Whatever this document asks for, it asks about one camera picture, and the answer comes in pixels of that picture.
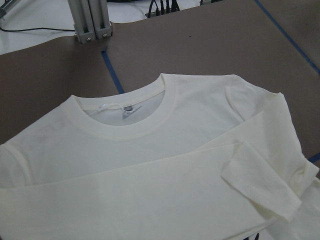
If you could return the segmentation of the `white long-sleeve cat shirt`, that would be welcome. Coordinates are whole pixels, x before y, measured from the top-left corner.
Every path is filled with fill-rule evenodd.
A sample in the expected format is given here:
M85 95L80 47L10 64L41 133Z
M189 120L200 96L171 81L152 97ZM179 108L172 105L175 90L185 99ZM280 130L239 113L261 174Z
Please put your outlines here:
M319 169L285 97L161 74L70 96L0 147L4 240L317 240Z

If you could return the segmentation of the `aluminium frame post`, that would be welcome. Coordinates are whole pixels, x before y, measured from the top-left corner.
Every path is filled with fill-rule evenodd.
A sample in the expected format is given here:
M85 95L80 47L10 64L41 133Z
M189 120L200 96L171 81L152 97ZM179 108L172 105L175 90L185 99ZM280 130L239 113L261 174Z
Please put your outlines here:
M106 0L68 0L68 5L80 43L86 44L112 36L113 28Z

